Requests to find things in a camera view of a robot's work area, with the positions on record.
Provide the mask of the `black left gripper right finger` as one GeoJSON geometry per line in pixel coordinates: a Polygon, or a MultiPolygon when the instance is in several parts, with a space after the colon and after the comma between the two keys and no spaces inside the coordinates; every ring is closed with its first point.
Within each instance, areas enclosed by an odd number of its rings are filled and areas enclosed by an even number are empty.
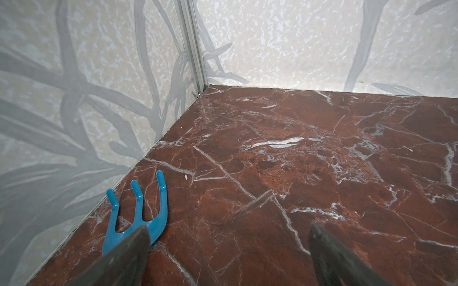
{"type": "Polygon", "coordinates": [[[311,224],[308,244],[320,286],[390,285],[320,224],[311,224]]]}

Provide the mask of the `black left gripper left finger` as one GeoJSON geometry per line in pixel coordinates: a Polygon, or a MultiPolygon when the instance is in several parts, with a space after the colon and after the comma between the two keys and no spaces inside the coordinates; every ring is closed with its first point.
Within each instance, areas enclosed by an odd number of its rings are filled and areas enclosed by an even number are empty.
{"type": "Polygon", "coordinates": [[[150,248],[149,232],[139,227],[69,286],[139,286],[143,280],[150,248]]]}

